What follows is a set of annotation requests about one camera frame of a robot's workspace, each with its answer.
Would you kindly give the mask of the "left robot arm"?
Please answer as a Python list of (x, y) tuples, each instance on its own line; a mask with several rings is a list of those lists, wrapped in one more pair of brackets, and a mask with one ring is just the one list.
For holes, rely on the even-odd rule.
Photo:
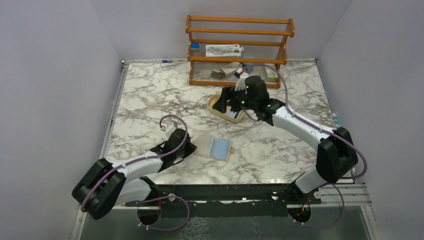
[(71, 195), (95, 220), (124, 203), (140, 200), (144, 205), (152, 205), (157, 200), (158, 187), (147, 176), (182, 162), (196, 149), (190, 135), (177, 128), (168, 140), (141, 156), (122, 163), (112, 163), (105, 158), (97, 160)]

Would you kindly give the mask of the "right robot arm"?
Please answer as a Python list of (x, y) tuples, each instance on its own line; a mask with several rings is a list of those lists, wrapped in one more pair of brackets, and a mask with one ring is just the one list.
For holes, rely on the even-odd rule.
[(290, 110), (284, 102), (269, 96), (259, 76), (241, 77), (240, 80), (245, 87), (240, 90), (223, 87), (212, 105), (213, 110), (223, 114), (251, 110), (258, 120), (288, 131), (316, 151), (315, 167), (294, 180), (288, 190), (292, 202), (302, 203), (311, 191), (327, 183), (335, 184), (356, 166), (358, 156), (347, 129), (332, 129)]

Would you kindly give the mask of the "beige leather card holder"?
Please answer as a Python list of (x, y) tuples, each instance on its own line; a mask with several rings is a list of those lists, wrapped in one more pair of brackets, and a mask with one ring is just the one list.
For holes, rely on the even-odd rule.
[(230, 159), (230, 155), (234, 150), (231, 140), (215, 137), (209, 133), (199, 135), (196, 147), (194, 151), (196, 156), (225, 162)]

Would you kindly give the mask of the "light blue card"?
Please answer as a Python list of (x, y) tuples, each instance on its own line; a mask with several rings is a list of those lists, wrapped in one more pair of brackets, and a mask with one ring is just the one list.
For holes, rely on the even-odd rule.
[(226, 161), (231, 149), (231, 141), (223, 138), (215, 138), (212, 141), (212, 145), (209, 151), (209, 156), (217, 159)]

